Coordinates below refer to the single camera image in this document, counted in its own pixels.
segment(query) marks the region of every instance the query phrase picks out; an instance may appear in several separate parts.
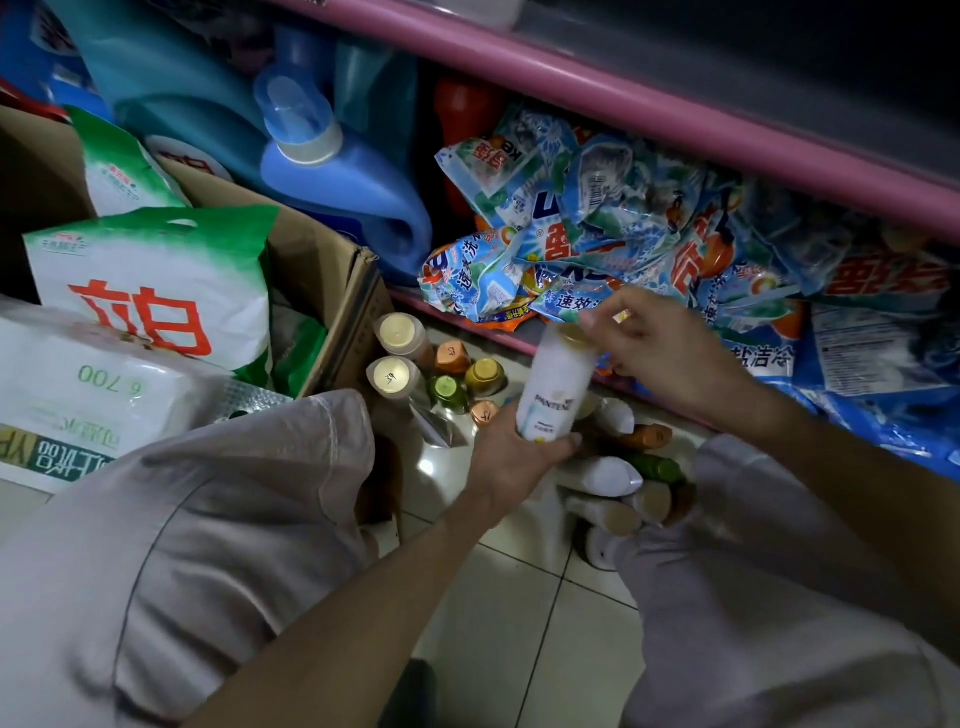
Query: forearm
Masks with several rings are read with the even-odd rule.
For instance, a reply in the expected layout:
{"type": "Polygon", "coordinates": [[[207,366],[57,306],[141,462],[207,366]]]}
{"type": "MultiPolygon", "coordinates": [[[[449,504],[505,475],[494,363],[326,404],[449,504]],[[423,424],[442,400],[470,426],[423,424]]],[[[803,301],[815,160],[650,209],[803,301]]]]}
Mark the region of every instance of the forearm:
{"type": "Polygon", "coordinates": [[[295,622],[184,728],[376,725],[420,633],[486,531],[486,508],[459,498],[295,622]]]}
{"type": "Polygon", "coordinates": [[[758,385],[726,429],[766,452],[916,586],[960,617],[960,491],[758,385]]]}

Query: orange bottle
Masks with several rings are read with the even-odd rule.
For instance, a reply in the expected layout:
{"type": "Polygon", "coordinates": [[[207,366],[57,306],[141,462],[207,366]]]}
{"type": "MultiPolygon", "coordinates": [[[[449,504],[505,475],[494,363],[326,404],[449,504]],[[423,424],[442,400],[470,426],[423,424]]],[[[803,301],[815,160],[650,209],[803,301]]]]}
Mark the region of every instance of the orange bottle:
{"type": "MultiPolygon", "coordinates": [[[[444,146],[492,132],[507,110],[507,102],[505,88],[454,71],[444,73],[433,97],[433,109],[444,128],[444,146]]],[[[446,197],[457,217],[472,218],[473,212],[460,190],[450,180],[445,184],[446,197]]]]}

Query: cardboard box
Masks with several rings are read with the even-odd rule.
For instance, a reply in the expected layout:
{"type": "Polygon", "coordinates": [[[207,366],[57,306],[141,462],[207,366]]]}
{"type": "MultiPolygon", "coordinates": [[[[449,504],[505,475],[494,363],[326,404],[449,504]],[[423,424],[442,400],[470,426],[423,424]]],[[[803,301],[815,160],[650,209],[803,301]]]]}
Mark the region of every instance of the cardboard box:
{"type": "MultiPolygon", "coordinates": [[[[0,108],[0,293],[39,303],[21,235],[93,217],[73,128],[0,108]]],[[[290,207],[176,162],[160,163],[197,207],[272,205],[271,283],[329,330],[301,396],[365,383],[376,319],[393,310],[376,256],[290,207]]]]}

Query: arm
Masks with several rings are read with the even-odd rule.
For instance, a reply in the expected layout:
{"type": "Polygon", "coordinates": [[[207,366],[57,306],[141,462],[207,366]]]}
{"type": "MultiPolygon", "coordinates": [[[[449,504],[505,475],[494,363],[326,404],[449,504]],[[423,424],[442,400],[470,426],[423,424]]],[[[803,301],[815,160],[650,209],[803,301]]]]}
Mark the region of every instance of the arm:
{"type": "Polygon", "coordinates": [[[436,523],[295,622],[183,728],[375,726],[470,551],[579,442],[525,442],[516,406],[505,407],[477,436],[467,487],[436,523]]]}
{"type": "Polygon", "coordinates": [[[744,370],[700,316],[623,288],[581,326],[667,406],[766,452],[960,619],[960,490],[807,412],[744,370]],[[612,316],[634,315],[622,324],[612,316]]]}

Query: tile floor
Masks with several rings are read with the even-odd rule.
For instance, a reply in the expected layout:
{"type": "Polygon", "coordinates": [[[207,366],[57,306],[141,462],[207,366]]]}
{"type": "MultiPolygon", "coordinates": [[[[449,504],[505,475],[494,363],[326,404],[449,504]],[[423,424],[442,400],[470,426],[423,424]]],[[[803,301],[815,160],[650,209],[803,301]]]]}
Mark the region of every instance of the tile floor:
{"type": "MultiPolygon", "coordinates": [[[[434,343],[453,329],[431,328],[434,343]]],[[[500,360],[511,381],[498,397],[518,394],[529,358],[467,337],[471,356],[500,360]]],[[[688,469],[710,433],[636,403],[642,422],[676,430],[666,454],[688,469]]],[[[464,487],[472,423],[455,418],[468,444],[438,449],[389,406],[374,427],[401,446],[405,468],[404,530],[415,535],[437,519],[464,487]]],[[[47,496],[0,480],[0,546],[47,501],[47,496]]],[[[487,534],[420,640],[417,654],[437,671],[442,726],[455,728],[614,728],[643,671],[642,626],[630,593],[614,573],[572,553],[573,520],[556,488],[543,489],[487,534]]],[[[391,529],[381,550],[396,544],[391,529]]]]}

